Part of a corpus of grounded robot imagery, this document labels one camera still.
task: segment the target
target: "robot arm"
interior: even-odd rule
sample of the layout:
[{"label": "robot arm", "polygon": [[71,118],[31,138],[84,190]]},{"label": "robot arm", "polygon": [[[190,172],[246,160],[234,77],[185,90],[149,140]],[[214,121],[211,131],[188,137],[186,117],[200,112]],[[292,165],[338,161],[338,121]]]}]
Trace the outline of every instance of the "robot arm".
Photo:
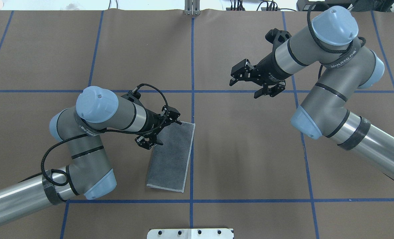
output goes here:
[{"label": "robot arm", "polygon": [[308,27],[293,37],[278,29],[268,32],[265,38],[273,43],[272,53],[255,66],[247,59],[235,65],[230,86],[252,81],[263,86],[254,98],[274,97],[285,89],[286,78],[319,61],[327,70],[297,108],[291,124],[310,138],[323,135],[344,150],[361,153],[394,180],[394,137],[344,108],[356,89],[368,88],[382,77],[384,64],[361,46],[356,20],[345,8],[334,6],[312,22],[309,14]]},{"label": "robot arm", "polygon": [[73,163],[45,171],[48,179],[39,175],[0,190],[0,226],[76,195],[84,194],[92,200],[111,192],[116,179],[101,133],[121,130],[137,134],[135,142],[150,149],[163,144],[157,134],[164,127],[181,124],[175,108],[165,105],[157,114],[146,109],[140,97],[138,88],[119,97],[112,91],[90,86],[79,95],[76,106],[55,115],[50,121],[50,132],[60,142],[75,138],[66,142]]}]

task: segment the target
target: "white mounting plate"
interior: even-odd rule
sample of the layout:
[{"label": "white mounting plate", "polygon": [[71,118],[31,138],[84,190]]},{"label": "white mounting plate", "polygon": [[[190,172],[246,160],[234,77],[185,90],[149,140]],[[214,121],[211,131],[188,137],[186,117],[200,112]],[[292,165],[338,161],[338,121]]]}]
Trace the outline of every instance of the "white mounting plate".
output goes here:
[{"label": "white mounting plate", "polygon": [[234,239],[232,228],[153,229],[147,239]]}]

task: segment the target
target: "white bracket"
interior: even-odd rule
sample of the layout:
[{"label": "white bracket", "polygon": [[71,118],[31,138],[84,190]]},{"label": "white bracket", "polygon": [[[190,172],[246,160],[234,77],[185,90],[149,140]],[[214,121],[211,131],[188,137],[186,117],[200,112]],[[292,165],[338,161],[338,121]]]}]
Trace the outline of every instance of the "white bracket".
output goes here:
[{"label": "white bracket", "polygon": [[232,228],[153,229],[147,239],[234,239]]},{"label": "white bracket", "polygon": [[185,0],[184,14],[189,16],[200,15],[200,0]]}]

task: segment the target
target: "light blue joint cap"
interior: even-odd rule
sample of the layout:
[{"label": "light blue joint cap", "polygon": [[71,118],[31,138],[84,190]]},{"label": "light blue joint cap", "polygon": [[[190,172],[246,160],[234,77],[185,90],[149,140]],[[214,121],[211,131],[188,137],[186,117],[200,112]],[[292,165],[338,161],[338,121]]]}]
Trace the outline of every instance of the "light blue joint cap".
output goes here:
[{"label": "light blue joint cap", "polygon": [[113,169],[111,169],[102,179],[95,183],[92,188],[85,192],[84,195],[88,200],[93,200],[113,191],[116,185],[115,174],[113,173]]},{"label": "light blue joint cap", "polygon": [[85,88],[76,100],[76,112],[91,123],[107,121],[116,113],[118,106],[115,93],[98,86]]},{"label": "light blue joint cap", "polygon": [[355,18],[341,6],[333,6],[316,16],[312,27],[316,37],[330,45],[349,44],[359,32]]},{"label": "light blue joint cap", "polygon": [[63,139],[59,136],[59,132],[57,131],[57,122],[59,121],[60,115],[65,110],[67,110],[67,109],[62,110],[60,113],[55,115],[50,121],[50,133],[58,142],[62,142]]},{"label": "light blue joint cap", "polygon": [[301,106],[297,107],[296,112],[291,117],[291,125],[313,139],[318,139],[322,136],[321,130]]},{"label": "light blue joint cap", "polygon": [[374,71],[372,72],[371,77],[365,83],[363,83],[362,86],[359,86],[358,89],[370,88],[374,83],[378,82],[384,74],[384,63],[377,57],[375,52],[373,53],[375,56]]}]

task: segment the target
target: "gray towel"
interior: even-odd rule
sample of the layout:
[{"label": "gray towel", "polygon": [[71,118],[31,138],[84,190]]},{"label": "gray towel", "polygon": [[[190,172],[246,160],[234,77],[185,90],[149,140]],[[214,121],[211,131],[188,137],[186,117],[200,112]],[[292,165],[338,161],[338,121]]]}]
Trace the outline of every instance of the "gray towel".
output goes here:
[{"label": "gray towel", "polygon": [[163,145],[153,149],[147,186],[184,192],[195,124],[182,122],[165,127],[158,135]]}]

